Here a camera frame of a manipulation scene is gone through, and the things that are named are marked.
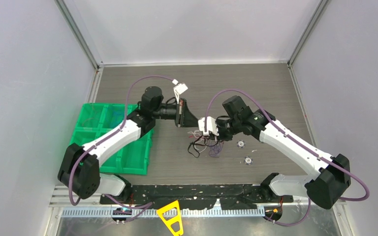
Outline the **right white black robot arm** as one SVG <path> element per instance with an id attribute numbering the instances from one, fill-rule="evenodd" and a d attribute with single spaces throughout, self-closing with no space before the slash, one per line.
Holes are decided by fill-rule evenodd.
<path id="1" fill-rule="evenodd" d="M 336 168 L 350 170 L 349 159 L 344 155 L 332 156 L 317 149 L 292 133 L 273 115 L 266 116 L 260 109 L 253 112 L 240 96 L 230 97 L 222 106 L 228 119 L 217 120 L 220 140 L 230 141 L 239 133 L 250 135 L 280 151 L 306 173 L 304 176 L 271 173 L 261 183 L 261 195 L 266 201 L 292 195 L 308 197 L 319 207 L 331 209 L 350 186 L 351 177 Z"/>

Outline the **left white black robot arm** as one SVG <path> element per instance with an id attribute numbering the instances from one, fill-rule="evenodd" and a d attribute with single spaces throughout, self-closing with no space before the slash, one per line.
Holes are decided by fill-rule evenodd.
<path id="1" fill-rule="evenodd" d="M 112 155 L 126 145 L 144 137 L 155 126 L 157 119 L 173 120 L 177 127 L 193 128 L 198 126 L 198 119 L 187 106 L 181 94 L 188 87 L 177 84 L 174 103 L 163 103 L 162 90 L 159 87 L 145 89 L 138 107 L 114 129 L 98 139 L 78 145 L 70 144 L 64 154 L 58 180 L 67 186 L 80 199 L 87 199 L 93 194 L 108 194 L 120 204 L 131 198 L 131 190 L 125 180 L 116 175 L 100 172 L 100 167 Z"/>

